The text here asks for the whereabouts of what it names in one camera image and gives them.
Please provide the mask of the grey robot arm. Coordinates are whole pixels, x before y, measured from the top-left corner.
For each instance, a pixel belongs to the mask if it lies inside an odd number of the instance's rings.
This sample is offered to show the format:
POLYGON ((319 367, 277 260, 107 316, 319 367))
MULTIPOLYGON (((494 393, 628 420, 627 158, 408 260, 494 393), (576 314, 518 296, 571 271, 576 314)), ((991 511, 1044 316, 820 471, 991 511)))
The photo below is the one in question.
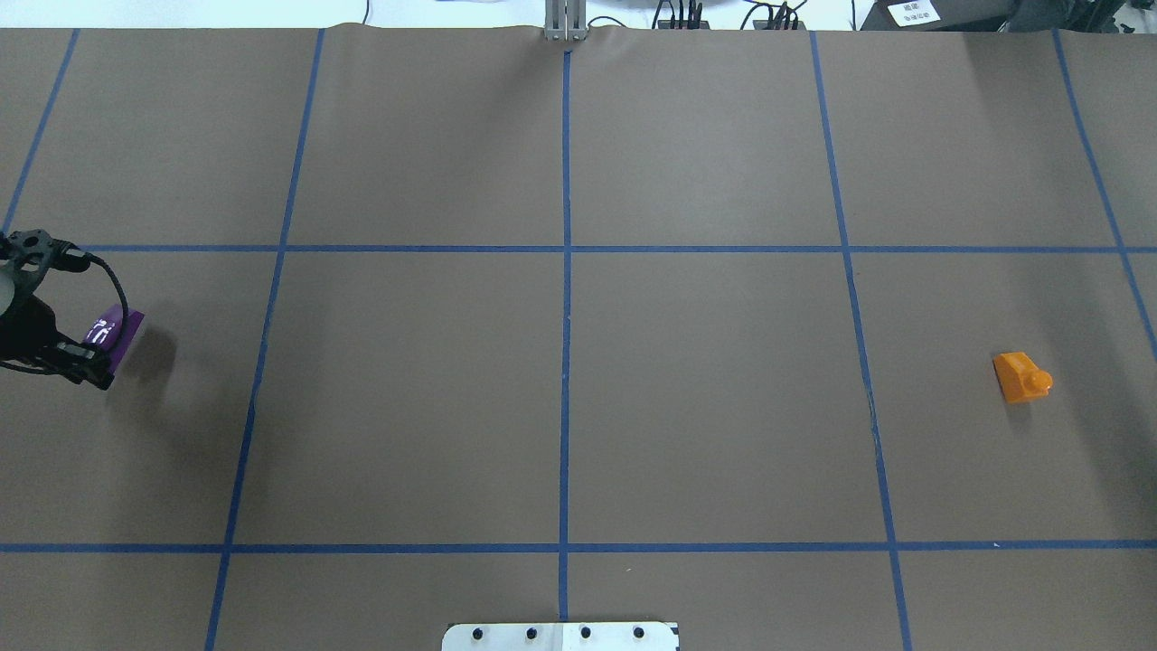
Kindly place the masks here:
POLYGON ((49 271, 79 275, 93 265, 106 273, 118 294, 119 323, 127 320, 127 293, 106 260, 43 230, 3 235, 1 367, 5 370, 61 376, 74 384, 90 383, 101 391, 111 387, 115 379, 111 353, 100 343, 83 343, 64 335, 57 330, 53 309, 34 295, 49 271))

